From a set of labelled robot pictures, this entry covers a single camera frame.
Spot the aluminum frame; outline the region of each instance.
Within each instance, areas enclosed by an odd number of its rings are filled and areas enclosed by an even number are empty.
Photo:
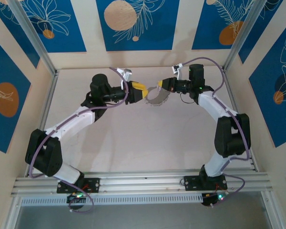
[[[32,42],[34,48],[37,50],[40,57],[44,60],[46,66],[53,74],[54,78],[48,93],[48,97],[44,106],[44,112],[42,115],[40,128],[44,128],[45,121],[48,116],[48,112],[51,105],[51,100],[54,94],[56,82],[58,79],[58,74],[56,69],[51,62],[46,49],[44,48],[42,42],[40,41],[36,31],[32,27],[30,21],[25,15],[21,5],[17,0],[8,0],[11,11],[14,13],[16,19],[20,22],[21,27],[25,31],[26,35]],[[237,56],[239,49],[243,45],[245,39],[247,38],[252,26],[254,25],[260,10],[265,4],[266,0],[256,1],[250,10],[245,23],[237,36],[229,56],[224,64],[224,69],[228,69],[231,65],[233,59]],[[227,77],[225,76],[226,87],[233,105],[233,108],[237,110],[237,105],[235,103],[233,93],[231,91]],[[286,229],[286,222],[284,221],[281,208],[278,206],[277,199],[273,192],[273,188],[267,173],[258,172],[259,168],[256,164],[254,154],[251,152],[253,164],[255,170],[251,169],[227,169],[226,173],[228,175],[236,175],[245,179],[246,186],[241,190],[243,192],[260,191],[266,206],[266,210],[271,221],[273,228]],[[180,180],[183,176],[187,175],[198,175],[199,170],[171,170],[171,171],[155,171],[155,172],[132,172],[132,173],[87,173],[86,177],[99,177],[101,178],[100,193],[98,196],[120,196],[120,195],[159,195],[159,194],[172,194],[172,195],[182,195],[185,193],[205,193],[207,191],[193,191],[186,192],[185,187],[180,184]],[[238,187],[241,186],[242,181],[235,180],[227,177],[228,191],[233,192]],[[17,217],[20,211],[21,203],[24,198],[28,197],[54,197],[61,198],[65,197],[66,194],[56,193],[57,180],[50,177],[43,177],[32,180],[28,177],[17,178],[12,190],[11,196],[13,201],[11,204],[10,212],[6,223],[2,225],[4,229],[15,228]]]

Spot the orange circle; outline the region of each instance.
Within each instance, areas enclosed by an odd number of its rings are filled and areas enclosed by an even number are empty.
[[[283,92],[277,91],[275,92],[274,96],[273,96],[273,100],[276,104],[281,104],[284,100],[284,94]]]
[[[54,38],[54,33],[51,30],[44,30],[42,34],[44,35],[45,38],[48,38],[48,39]]]
[[[137,36],[134,36],[134,37],[133,37],[133,41],[134,41],[134,42],[137,42],[138,40],[139,40],[139,37],[137,37]]]
[[[0,92],[4,94],[10,94],[9,99],[6,99],[0,94],[0,114],[5,117],[13,117],[19,106],[19,95],[16,87],[11,83],[0,83]]]
[[[104,18],[106,24],[116,31],[128,30],[137,22],[134,8],[123,0],[110,3],[104,11]]]
[[[216,0],[206,0],[206,3],[208,5],[213,5],[213,4],[215,4],[215,2],[216,2]]]
[[[243,21],[237,21],[237,22],[234,22],[233,24],[231,25],[228,25],[227,27],[225,27],[220,35],[219,35],[219,42],[222,44],[222,45],[231,45],[234,43],[240,29],[242,28],[243,26]]]

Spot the beige wall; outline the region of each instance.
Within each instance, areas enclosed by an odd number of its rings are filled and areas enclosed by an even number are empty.
[[[32,130],[39,126],[41,112],[52,77],[42,61],[40,61],[38,69],[34,68],[1,20],[0,45],[31,83],[8,152],[6,154],[0,152],[1,227],[10,208],[10,192],[15,178],[23,176],[26,168],[24,156],[29,137]]]
[[[206,56],[223,64],[230,50],[196,50],[192,45],[205,0],[180,0],[171,51],[106,52],[95,1],[71,0],[87,52],[50,53],[58,69],[172,66],[195,57]],[[212,65],[207,60],[200,62]]]
[[[286,27],[286,0],[270,21],[244,65],[237,57],[227,72],[240,112],[250,116],[252,148],[262,171],[270,174],[286,214],[286,143],[274,147],[265,120],[249,83],[249,77]]]

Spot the white floor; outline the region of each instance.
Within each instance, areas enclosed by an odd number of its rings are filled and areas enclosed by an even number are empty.
[[[173,77],[170,67],[132,68],[132,80],[148,87]],[[188,79],[183,68],[183,79]],[[119,76],[109,69],[61,70],[50,107],[46,128],[73,113],[84,101],[92,77],[108,76],[111,86],[120,84]],[[219,70],[204,68],[206,85],[217,88]],[[149,95],[155,97],[156,91]],[[230,107],[224,86],[218,96]],[[188,95],[183,96],[190,102]],[[63,159],[81,171],[144,171],[200,168],[213,154],[216,123],[196,104],[185,104],[179,94],[170,94],[161,106],[142,100],[136,104],[108,109],[103,117],[83,129],[66,145]],[[249,168],[250,162],[234,161],[230,167]]]

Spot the metal bracket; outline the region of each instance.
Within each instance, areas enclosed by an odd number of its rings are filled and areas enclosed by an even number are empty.
[[[130,81],[130,77],[133,74],[130,69],[125,68],[124,70],[122,70],[121,68],[117,68],[117,71],[123,76],[123,78],[127,82]],[[121,80],[121,88],[122,88],[122,90],[124,89],[124,81],[123,80]]]
[[[221,189],[227,190],[227,182],[223,175],[212,180],[211,182],[202,182],[200,176],[185,176],[184,185],[186,191],[207,191],[216,190],[216,185],[220,186]]]
[[[88,187],[84,190],[87,193],[99,193],[100,179],[99,178],[84,178],[83,187],[87,185]],[[57,185],[57,193],[59,194],[71,194],[73,192],[78,192],[77,189],[70,187],[69,185],[59,182]]]

